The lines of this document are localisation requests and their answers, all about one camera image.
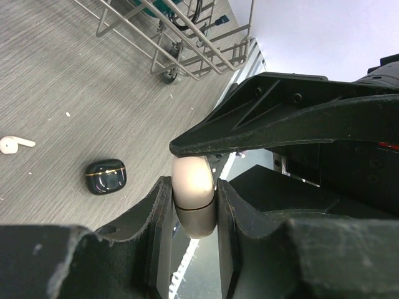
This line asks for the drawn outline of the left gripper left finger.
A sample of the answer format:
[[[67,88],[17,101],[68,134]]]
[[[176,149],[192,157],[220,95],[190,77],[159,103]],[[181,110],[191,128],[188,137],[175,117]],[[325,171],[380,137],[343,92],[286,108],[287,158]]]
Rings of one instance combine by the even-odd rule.
[[[171,179],[118,218],[1,227],[2,298],[167,298],[174,228]]]

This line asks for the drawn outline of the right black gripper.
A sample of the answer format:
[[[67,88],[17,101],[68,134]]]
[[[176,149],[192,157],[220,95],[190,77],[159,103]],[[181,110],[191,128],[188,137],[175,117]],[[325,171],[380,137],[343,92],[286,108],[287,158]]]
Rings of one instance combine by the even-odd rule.
[[[253,76],[169,145],[177,157],[259,148],[291,175],[397,215],[398,55],[353,83]]]

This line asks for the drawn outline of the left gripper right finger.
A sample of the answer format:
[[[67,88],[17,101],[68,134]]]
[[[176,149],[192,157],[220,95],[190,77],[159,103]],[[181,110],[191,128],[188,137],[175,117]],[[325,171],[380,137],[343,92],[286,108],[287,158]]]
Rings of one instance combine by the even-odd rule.
[[[397,298],[398,219],[262,166],[219,179],[223,298]]]

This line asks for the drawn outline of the beige earbud charging case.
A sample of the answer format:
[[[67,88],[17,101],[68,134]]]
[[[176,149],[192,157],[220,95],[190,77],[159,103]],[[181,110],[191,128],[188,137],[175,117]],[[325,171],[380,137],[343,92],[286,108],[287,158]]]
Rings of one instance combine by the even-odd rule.
[[[216,227],[213,173],[205,156],[174,157],[173,200],[178,220],[192,239],[209,236]]]

